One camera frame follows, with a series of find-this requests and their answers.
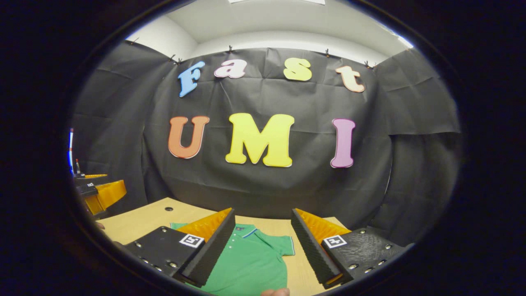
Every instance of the pink letter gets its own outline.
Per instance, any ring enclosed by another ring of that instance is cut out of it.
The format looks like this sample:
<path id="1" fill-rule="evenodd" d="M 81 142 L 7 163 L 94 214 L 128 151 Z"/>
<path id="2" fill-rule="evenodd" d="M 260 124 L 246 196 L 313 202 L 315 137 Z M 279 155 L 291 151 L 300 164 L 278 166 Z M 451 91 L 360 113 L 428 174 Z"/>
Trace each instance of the pink letter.
<path id="1" fill-rule="evenodd" d="M 351 157 L 352 130 L 355 123 L 348 119 L 336 118 L 332 120 L 336 128 L 336 154 L 330 165 L 334 168 L 350 167 L 354 162 Z"/>
<path id="2" fill-rule="evenodd" d="M 229 60 L 221 64 L 222 67 L 217 68 L 214 72 L 216 77 L 230 77 L 240 78 L 245 74 L 245 67 L 247 62 L 244 60 Z"/>

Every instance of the letter m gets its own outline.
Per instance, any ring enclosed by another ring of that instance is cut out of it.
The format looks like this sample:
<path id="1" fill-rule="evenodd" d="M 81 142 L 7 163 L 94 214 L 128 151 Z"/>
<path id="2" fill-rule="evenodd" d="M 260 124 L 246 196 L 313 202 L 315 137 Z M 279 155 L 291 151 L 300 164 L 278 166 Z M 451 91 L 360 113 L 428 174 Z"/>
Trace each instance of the letter m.
<path id="1" fill-rule="evenodd" d="M 272 116 L 260 133 L 252 115 L 248 113 L 232 114 L 229 118 L 234 125 L 232 146 L 225 157 L 229 163 L 245 163 L 243 145 L 253 164 L 258 163 L 263 151 L 268 146 L 267 156 L 263 163 L 267 166 L 289 167 L 292 159 L 289 157 L 289 132 L 294 124 L 294 117 L 286 114 Z"/>

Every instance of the wooden table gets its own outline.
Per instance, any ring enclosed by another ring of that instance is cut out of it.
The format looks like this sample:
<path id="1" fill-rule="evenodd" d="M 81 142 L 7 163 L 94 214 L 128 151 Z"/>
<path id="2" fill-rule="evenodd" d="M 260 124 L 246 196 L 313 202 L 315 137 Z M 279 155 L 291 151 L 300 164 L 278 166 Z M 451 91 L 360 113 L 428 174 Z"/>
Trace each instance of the wooden table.
<path id="1" fill-rule="evenodd" d="M 166 207 L 173 208 L 173 211 L 166 211 Z M 190 223 L 214 213 L 216 212 L 165 198 L 99 222 L 104 225 L 104 232 L 111 240 L 127 244 L 160 226 L 170 227 L 170 222 Z M 335 217 L 325 219 L 344 227 Z M 236 216 L 236 223 L 255 225 L 268 235 L 292 237 L 296 255 L 282 257 L 287 265 L 288 288 L 292 296 L 307 296 L 326 291 L 318 283 L 290 220 Z"/>

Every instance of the orange ridged pad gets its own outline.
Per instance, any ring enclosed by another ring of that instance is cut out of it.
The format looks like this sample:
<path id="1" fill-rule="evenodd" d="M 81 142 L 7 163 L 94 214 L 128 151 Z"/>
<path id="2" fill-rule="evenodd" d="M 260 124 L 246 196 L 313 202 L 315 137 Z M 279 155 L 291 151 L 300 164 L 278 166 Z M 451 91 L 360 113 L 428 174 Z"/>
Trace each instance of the orange ridged pad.
<path id="1" fill-rule="evenodd" d="M 230 210 L 232 210 L 232 208 L 204 217 L 178 228 L 177 231 L 202 237 L 205 239 L 205 242 L 207 242 L 214 232 L 216 232 L 217 228 L 221 225 L 221 222 L 223 222 Z"/>
<path id="2" fill-rule="evenodd" d="M 99 174 L 99 175 L 84 175 L 84 178 L 98 178 L 98 177 L 106 177 L 107 174 Z"/>
<path id="3" fill-rule="evenodd" d="M 338 226 L 311 213 L 302 211 L 300 209 L 295 210 L 298 212 L 300 217 L 305 222 L 305 225 L 309 228 L 310 233 L 312 233 L 320 245 L 323 239 L 351 232 L 346 228 Z"/>

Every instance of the white wall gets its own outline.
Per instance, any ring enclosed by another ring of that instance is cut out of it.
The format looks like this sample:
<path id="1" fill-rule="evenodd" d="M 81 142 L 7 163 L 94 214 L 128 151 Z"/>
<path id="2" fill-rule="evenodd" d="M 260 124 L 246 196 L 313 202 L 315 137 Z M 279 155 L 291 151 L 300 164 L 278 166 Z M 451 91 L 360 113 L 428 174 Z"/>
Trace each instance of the white wall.
<path id="1" fill-rule="evenodd" d="M 136 43 L 153 48 L 166 56 L 175 54 L 175 60 L 183 61 L 191 57 L 227 51 L 228 45 L 236 49 L 243 48 L 295 48 L 341 56 L 374 65 L 387 59 L 377 51 L 363 45 L 321 34 L 295 31 L 265 31 L 234 34 L 198 44 L 183 28 L 167 16 L 162 16 L 142 27 L 128 38 Z"/>
<path id="2" fill-rule="evenodd" d="M 273 47 L 295 48 L 321 53 L 325 53 L 325 49 L 328 48 L 331 55 L 348 58 L 359 63 L 368 61 L 370 65 L 379 64 L 388 58 L 386 55 L 351 41 L 294 31 L 252 32 L 221 37 L 197 45 L 190 57 L 227 51 L 228 45 L 231 45 L 234 50 Z"/>
<path id="3" fill-rule="evenodd" d="M 162 16 L 145 25 L 126 40 L 148 46 L 166 55 L 174 56 L 177 60 L 187 60 L 197 46 L 197 42 L 178 24 L 167 16 Z"/>

